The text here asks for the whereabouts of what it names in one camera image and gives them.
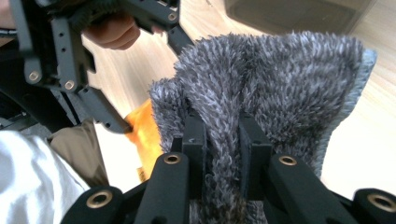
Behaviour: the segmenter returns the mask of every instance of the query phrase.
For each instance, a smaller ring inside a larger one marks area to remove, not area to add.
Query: white sleeve
[[[0,132],[0,223],[60,223],[89,187],[46,142]]]

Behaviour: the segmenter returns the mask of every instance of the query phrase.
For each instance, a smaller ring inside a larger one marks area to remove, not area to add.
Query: orange cloth
[[[149,179],[155,161],[163,154],[160,146],[161,137],[154,121],[151,101],[147,100],[125,119],[134,127],[134,130],[127,133],[126,136],[136,145],[143,164],[143,174],[139,174],[140,179]]]

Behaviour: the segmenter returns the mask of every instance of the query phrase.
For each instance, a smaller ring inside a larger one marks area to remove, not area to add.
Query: faux fur
[[[202,117],[213,150],[205,195],[191,223],[265,223],[261,202],[239,192],[241,111],[253,115],[276,152],[303,159],[317,176],[332,131],[350,114],[375,64],[353,38],[301,33],[224,35],[185,49],[176,76],[153,83],[154,118],[168,152],[187,108]]]

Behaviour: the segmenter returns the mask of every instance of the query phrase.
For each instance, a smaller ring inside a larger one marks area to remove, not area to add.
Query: human hand
[[[100,24],[93,24],[83,34],[105,49],[128,49],[140,36],[134,18],[126,13],[111,15]]]

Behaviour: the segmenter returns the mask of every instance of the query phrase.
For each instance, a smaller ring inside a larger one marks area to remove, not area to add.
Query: black mechanical arm
[[[82,194],[63,224],[189,223],[189,201],[203,196],[205,125],[191,111],[182,138],[158,158],[151,179],[122,194],[96,187]],[[262,201],[270,224],[396,223],[396,197],[360,189],[350,201],[328,190],[300,159],[275,154],[255,119],[239,119],[242,172],[240,193]]]
[[[81,31],[108,14],[123,10],[147,32],[153,26],[168,33],[168,43],[179,54],[192,41],[179,25],[179,1],[156,0],[13,0],[20,53],[27,83],[74,93],[90,114],[116,133],[130,125],[105,95],[89,86],[87,71],[95,71],[92,55],[83,47]]]

